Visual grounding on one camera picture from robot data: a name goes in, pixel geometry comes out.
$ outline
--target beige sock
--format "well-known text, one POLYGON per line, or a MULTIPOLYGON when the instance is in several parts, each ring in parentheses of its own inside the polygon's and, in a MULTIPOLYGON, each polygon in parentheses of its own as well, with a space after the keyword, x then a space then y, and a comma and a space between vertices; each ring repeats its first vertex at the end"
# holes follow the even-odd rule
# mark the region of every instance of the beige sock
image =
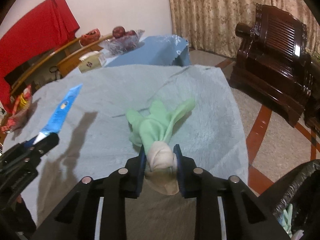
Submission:
POLYGON ((145 178, 151 188, 165 195, 179 192, 177 157, 163 141, 156 141, 147 153, 145 178))

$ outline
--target dark wooden armchair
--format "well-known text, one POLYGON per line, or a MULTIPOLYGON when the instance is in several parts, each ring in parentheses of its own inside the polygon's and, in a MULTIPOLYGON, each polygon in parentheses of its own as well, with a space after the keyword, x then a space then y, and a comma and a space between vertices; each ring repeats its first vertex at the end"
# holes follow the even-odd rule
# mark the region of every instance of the dark wooden armchair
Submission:
POLYGON ((307 127, 316 131, 320 136, 320 64, 311 58, 308 71, 313 75, 311 96, 304 112, 304 121, 307 127))
POLYGON ((274 6, 257 4, 255 26, 237 24, 236 36, 243 40, 230 85, 249 87, 270 98, 283 110, 287 122, 295 126, 313 80, 306 68, 310 64, 310 55, 305 53, 306 25, 274 6))

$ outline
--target apple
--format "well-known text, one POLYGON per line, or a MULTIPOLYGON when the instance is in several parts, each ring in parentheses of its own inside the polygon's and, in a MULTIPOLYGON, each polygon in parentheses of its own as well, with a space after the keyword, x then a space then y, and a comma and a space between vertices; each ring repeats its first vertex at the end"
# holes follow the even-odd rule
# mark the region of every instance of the apple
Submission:
POLYGON ((134 36, 134 35, 137 36, 137 33, 134 30, 128 31, 124 34, 124 36, 134 36))
POLYGON ((118 39, 123 37, 125 34, 125 29, 122 26, 115 27, 112 31, 112 35, 118 39))

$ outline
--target green cloth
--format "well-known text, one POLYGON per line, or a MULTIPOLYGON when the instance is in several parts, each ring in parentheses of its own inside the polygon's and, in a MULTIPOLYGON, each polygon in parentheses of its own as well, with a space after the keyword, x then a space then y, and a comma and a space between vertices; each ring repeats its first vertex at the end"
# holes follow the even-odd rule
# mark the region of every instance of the green cloth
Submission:
POLYGON ((144 146, 147 153, 155 141, 169 143, 174 124, 196 105, 190 98, 180 104, 174 111, 169 112, 164 104, 155 100, 152 102, 148 116, 142 116, 139 112, 129 109, 126 113, 128 122, 132 125, 130 141, 141 147, 144 146))

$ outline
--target red curtain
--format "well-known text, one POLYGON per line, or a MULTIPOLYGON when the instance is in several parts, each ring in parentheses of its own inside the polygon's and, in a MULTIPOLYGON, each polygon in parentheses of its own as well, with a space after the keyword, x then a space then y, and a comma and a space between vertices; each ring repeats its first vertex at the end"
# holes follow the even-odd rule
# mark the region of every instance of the red curtain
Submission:
POLYGON ((71 41, 79 25, 66 0, 45 0, 23 16, 0 40, 0 101, 12 111, 4 77, 17 66, 71 41))

